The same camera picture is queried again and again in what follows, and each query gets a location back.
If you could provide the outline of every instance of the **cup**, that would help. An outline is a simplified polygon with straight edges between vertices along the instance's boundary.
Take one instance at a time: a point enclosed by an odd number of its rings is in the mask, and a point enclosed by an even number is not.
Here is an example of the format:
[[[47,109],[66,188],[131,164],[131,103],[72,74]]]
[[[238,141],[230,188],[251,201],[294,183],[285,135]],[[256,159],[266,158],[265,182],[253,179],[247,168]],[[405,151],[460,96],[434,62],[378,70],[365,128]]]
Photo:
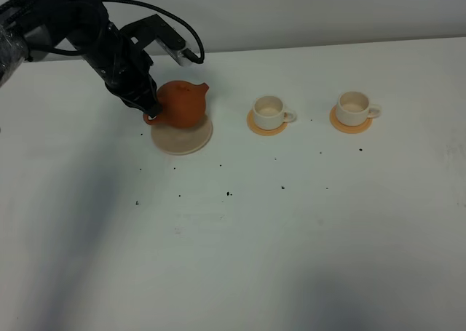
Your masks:
[[[336,118],[343,125],[358,126],[367,118],[376,118],[382,113],[382,107],[372,104],[369,97],[361,92],[346,92],[336,104]]]
[[[259,129],[270,131],[284,122],[296,120],[296,112],[286,108],[282,100],[275,96],[258,98],[253,105],[254,123]]]

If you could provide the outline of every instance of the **white table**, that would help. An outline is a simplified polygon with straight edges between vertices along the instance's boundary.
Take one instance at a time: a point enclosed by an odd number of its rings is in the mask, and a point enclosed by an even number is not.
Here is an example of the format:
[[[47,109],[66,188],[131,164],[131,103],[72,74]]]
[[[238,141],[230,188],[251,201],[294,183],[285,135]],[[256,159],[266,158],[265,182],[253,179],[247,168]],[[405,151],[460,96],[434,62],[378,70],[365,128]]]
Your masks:
[[[210,85],[201,151],[81,60],[1,88],[0,330],[466,329],[466,39],[154,62]],[[349,90],[383,107],[360,135],[328,120]],[[299,114],[275,137],[266,93]]]

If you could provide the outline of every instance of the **teapot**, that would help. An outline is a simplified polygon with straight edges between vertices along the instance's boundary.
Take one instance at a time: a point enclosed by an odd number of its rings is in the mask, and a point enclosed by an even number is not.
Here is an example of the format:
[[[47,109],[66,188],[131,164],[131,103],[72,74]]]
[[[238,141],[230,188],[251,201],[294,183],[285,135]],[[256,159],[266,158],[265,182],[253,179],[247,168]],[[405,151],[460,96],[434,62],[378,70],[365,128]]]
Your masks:
[[[188,129],[196,125],[205,115],[205,94],[209,86],[194,85],[187,81],[169,81],[157,90],[162,112],[150,119],[144,114],[149,125],[168,124],[177,129]]]

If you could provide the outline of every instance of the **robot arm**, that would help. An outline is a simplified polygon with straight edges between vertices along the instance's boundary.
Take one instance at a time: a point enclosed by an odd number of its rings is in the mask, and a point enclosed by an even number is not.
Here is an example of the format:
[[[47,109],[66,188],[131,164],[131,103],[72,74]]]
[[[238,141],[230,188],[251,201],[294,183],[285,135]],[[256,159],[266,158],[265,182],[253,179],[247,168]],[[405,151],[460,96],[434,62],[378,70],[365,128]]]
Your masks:
[[[110,22],[103,1],[144,6],[174,18],[193,33],[201,57],[158,15],[119,30]],[[55,49],[63,39],[68,39],[76,51]],[[41,60],[48,52],[81,55],[112,94],[127,106],[155,117],[162,107],[156,97],[157,85],[149,75],[153,62],[144,51],[154,40],[180,65],[204,60],[204,49],[194,29],[149,4],[129,0],[9,0],[0,6],[0,86],[23,59]]]

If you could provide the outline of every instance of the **orange coaster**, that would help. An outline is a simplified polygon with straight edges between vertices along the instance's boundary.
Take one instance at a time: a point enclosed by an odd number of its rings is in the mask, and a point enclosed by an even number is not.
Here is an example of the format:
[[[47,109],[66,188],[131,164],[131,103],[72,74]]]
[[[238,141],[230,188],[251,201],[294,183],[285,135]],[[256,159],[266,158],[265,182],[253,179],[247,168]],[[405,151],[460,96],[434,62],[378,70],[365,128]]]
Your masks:
[[[371,118],[367,118],[361,125],[357,125],[357,126],[343,125],[336,118],[335,110],[336,110],[336,105],[330,111],[330,122],[332,123],[333,127],[335,127],[338,131],[342,131],[344,133],[361,133],[361,132],[366,131],[372,125]]]
[[[253,110],[252,109],[248,113],[247,121],[248,121],[249,129],[252,132],[257,133],[258,135],[261,135],[261,136],[275,136],[275,135],[278,135],[280,132],[282,132],[286,128],[286,125],[288,125],[288,122],[284,122],[277,129],[271,129],[271,130],[260,129],[254,123],[254,117],[253,117]]]

